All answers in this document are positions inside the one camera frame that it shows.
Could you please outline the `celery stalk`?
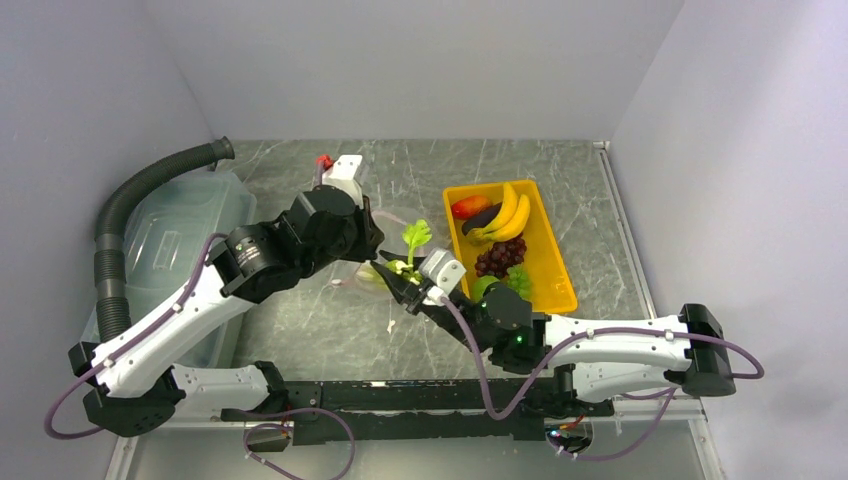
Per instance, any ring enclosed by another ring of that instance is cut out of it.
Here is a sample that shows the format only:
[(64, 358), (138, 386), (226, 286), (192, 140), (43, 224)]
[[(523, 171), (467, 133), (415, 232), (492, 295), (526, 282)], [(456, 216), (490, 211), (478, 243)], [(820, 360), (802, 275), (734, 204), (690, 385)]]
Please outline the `celery stalk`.
[(423, 218), (408, 222), (396, 217), (380, 216), (377, 225), (385, 234), (384, 242), (379, 247), (385, 255), (379, 253), (376, 262), (386, 264), (396, 272), (402, 267), (412, 267), (417, 271), (413, 282), (419, 285), (422, 275), (415, 262), (417, 257), (426, 255), (425, 248), (433, 238), (429, 223)]

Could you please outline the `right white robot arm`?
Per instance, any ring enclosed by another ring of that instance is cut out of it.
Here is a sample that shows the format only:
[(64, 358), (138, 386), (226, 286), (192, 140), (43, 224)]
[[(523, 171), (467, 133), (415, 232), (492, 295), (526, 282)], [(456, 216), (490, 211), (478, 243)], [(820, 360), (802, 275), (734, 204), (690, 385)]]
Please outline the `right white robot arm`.
[(647, 320), (590, 320), (534, 311), (495, 283), (478, 301), (458, 288), (464, 268), (453, 258), (408, 280), (386, 264), (374, 270), (392, 297), (421, 313), (471, 351), (480, 366), (535, 379), (546, 368), (571, 367), (551, 388), (557, 411), (574, 415), (588, 403), (651, 388), (678, 387), (692, 397), (735, 393), (728, 342), (704, 305)]

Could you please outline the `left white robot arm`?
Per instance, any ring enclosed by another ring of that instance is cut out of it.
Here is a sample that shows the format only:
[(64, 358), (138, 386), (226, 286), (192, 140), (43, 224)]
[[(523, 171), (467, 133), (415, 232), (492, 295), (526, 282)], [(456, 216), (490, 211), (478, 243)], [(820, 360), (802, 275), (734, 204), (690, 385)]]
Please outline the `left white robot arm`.
[(289, 409), (277, 367), (196, 368), (184, 354), (229, 320), (331, 263), (376, 258), (383, 233), (369, 198), (321, 185), (275, 220), (212, 235), (186, 284), (127, 332), (71, 351), (90, 385), (83, 406), (99, 430), (148, 433), (174, 416), (272, 420)]

